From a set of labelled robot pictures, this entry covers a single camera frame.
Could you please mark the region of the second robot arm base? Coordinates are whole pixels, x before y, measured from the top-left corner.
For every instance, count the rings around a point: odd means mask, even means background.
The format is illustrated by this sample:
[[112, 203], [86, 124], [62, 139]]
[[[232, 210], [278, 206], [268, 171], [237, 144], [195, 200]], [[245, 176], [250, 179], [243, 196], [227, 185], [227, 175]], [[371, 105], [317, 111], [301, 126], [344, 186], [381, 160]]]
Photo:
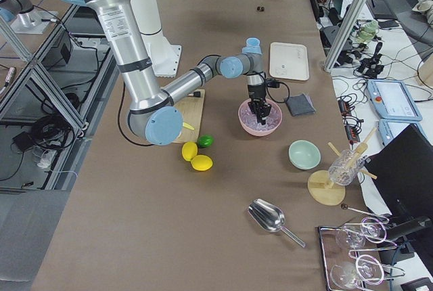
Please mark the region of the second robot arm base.
[[41, 35], [49, 22], [49, 18], [43, 21], [43, 12], [37, 11], [31, 0], [1, 0], [1, 17], [18, 34]]

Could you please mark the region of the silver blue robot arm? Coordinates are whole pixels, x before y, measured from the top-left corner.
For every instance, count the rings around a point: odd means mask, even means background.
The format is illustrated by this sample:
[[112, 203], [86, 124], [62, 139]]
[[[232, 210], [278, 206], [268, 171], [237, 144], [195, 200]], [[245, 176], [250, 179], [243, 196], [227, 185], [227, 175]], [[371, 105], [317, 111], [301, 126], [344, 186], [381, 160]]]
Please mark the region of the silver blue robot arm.
[[174, 105], [217, 75], [227, 79], [246, 76], [250, 111], [258, 123], [266, 123], [271, 105], [266, 100], [266, 83], [261, 76], [263, 57], [257, 39], [248, 39], [238, 55], [208, 55], [196, 67], [160, 87], [131, 0], [62, 1], [87, 6], [96, 13], [132, 98], [127, 124], [134, 135], [156, 146], [172, 143], [183, 127], [183, 116]]

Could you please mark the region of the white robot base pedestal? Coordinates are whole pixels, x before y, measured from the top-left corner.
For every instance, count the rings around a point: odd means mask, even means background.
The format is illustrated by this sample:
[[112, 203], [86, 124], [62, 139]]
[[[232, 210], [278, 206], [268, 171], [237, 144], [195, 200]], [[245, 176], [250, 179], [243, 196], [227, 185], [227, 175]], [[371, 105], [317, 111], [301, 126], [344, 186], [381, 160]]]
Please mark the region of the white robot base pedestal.
[[157, 1], [131, 0], [131, 5], [147, 54], [152, 61], [154, 74], [159, 77], [175, 77], [182, 46], [171, 44], [165, 37]]

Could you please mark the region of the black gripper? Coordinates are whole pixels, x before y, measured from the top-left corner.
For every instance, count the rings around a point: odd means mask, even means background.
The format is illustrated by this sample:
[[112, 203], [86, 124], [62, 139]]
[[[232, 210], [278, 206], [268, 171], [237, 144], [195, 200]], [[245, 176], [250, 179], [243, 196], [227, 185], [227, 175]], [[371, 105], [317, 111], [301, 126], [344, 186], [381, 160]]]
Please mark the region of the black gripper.
[[271, 104], [267, 103], [266, 98], [266, 87], [265, 85], [248, 85], [248, 96], [250, 101], [248, 102], [251, 113], [255, 114], [257, 121], [261, 125], [266, 124], [266, 120], [271, 111]]

